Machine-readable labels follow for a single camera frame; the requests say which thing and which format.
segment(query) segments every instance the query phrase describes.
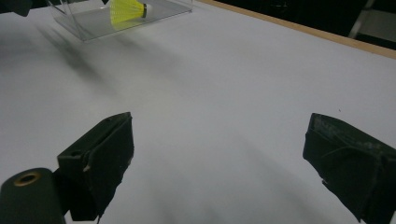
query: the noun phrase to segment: screw hole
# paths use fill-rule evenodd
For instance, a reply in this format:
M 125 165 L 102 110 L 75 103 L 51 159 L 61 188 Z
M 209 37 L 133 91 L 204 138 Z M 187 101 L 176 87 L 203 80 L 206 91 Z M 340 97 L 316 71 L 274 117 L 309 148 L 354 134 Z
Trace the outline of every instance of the screw hole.
M 38 172 L 28 173 L 20 176 L 17 180 L 15 180 L 14 185 L 17 187 L 23 187 L 36 182 L 37 179 L 39 178 L 40 178 L 40 173 Z

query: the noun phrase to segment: white table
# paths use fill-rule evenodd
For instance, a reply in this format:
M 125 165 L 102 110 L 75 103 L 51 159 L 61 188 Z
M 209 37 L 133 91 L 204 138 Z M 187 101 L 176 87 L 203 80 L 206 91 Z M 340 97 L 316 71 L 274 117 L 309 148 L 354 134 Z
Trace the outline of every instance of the white table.
M 304 134 L 317 112 L 396 147 L 395 60 L 195 5 L 87 43 L 47 8 L 0 15 L 0 182 L 55 170 L 131 111 L 135 156 L 103 223 L 358 223 L 303 160 Z

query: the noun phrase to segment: yellow shuttlecock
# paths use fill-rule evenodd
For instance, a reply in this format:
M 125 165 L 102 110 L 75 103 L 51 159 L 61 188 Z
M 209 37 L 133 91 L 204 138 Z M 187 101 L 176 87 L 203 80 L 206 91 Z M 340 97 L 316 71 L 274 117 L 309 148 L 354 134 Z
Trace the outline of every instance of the yellow shuttlecock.
M 151 6 L 136 0 L 111 0 L 110 19 L 112 24 L 136 18 L 146 18 Z

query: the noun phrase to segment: dark floor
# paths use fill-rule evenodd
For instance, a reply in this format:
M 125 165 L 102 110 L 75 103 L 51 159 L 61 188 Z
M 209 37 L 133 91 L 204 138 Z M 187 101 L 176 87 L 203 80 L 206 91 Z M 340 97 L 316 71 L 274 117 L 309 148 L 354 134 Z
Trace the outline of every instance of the dark floor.
M 217 0 L 336 35 L 348 36 L 367 0 Z M 373 9 L 396 13 L 395 0 L 376 0 Z M 396 43 L 368 35 L 357 39 L 389 49 Z

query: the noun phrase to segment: clear plastic box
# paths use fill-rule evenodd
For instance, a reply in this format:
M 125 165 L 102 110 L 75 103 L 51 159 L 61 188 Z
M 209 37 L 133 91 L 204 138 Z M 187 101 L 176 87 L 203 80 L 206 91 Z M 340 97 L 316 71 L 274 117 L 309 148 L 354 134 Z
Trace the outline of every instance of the clear plastic box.
M 130 8 L 135 0 L 47 0 L 53 18 L 66 30 L 85 41 L 151 21 L 191 12 L 192 0 L 139 0 L 144 4 L 144 16 L 114 23 L 110 9 L 114 1 Z

